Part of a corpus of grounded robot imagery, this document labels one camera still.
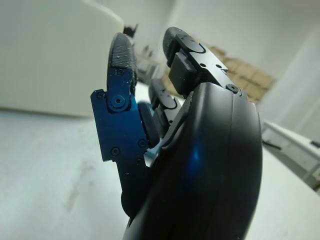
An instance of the robotic hand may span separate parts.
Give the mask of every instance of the robotic hand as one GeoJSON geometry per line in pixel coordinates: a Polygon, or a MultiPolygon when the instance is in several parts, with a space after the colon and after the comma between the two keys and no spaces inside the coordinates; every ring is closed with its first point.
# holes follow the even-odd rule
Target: robotic hand
{"type": "Polygon", "coordinates": [[[184,31],[170,27],[163,50],[183,106],[158,81],[149,88],[154,114],[136,103],[135,56],[122,33],[110,48],[107,91],[91,95],[102,159],[117,164],[130,217],[123,239],[243,239],[262,175],[256,107],[226,66],[184,31]],[[160,138],[146,166],[144,154],[160,138]]]}

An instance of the textured rubber fingertip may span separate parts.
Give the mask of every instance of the textured rubber fingertip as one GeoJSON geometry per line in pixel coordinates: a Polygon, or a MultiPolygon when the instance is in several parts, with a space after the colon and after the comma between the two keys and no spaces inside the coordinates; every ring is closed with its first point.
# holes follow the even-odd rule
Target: textured rubber fingertip
{"type": "Polygon", "coordinates": [[[128,37],[117,33],[111,44],[109,67],[135,70],[134,51],[128,37]]]}
{"type": "Polygon", "coordinates": [[[162,42],[162,48],[163,48],[164,55],[166,56],[167,59],[170,56],[170,51],[172,50],[173,44],[176,41],[177,34],[187,35],[185,31],[182,31],[181,29],[175,26],[171,26],[165,31],[163,42],[162,42]]]}

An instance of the white table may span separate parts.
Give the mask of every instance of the white table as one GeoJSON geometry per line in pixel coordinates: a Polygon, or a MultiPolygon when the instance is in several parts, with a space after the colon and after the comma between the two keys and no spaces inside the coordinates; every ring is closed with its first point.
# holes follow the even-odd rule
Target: white table
{"type": "Polygon", "coordinates": [[[263,131],[266,129],[270,129],[273,132],[277,133],[291,144],[295,145],[309,156],[317,160],[317,163],[312,167],[303,177],[302,179],[306,181],[314,172],[320,167],[320,149],[311,145],[311,140],[301,136],[293,131],[290,131],[284,127],[281,127],[273,122],[264,121],[263,122],[263,131]]]}
{"type": "MultiPolygon", "coordinates": [[[[1,240],[120,240],[128,221],[93,119],[0,112],[0,189],[1,240]]],[[[246,240],[318,240],[319,223],[320,198],[263,150],[246,240]]]]}

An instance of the stack of cardboard boxes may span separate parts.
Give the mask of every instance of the stack of cardboard boxes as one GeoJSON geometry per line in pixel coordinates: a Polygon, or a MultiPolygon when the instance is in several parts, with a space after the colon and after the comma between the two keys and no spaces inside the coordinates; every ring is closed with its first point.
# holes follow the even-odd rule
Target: stack of cardboard boxes
{"type": "MultiPolygon", "coordinates": [[[[218,47],[209,49],[228,68],[227,75],[234,84],[248,93],[250,102],[257,104],[274,84],[275,79],[257,67],[237,58],[226,57],[226,52],[218,47]]],[[[169,69],[162,79],[163,84],[171,94],[178,96],[168,73],[169,69]]]]}

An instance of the gray floor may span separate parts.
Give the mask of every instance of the gray floor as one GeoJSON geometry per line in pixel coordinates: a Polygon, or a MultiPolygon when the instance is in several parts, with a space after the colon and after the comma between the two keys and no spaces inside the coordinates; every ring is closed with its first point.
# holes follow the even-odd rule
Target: gray floor
{"type": "MultiPolygon", "coordinates": [[[[301,166],[299,166],[295,161],[293,161],[288,156],[284,155],[279,149],[274,148],[272,146],[264,145],[264,147],[272,153],[280,162],[282,162],[288,169],[294,172],[299,178],[302,178],[306,174],[306,170],[304,170],[301,166]]],[[[306,184],[308,184],[311,188],[316,185],[316,178],[311,176],[307,179],[306,184]]]]}

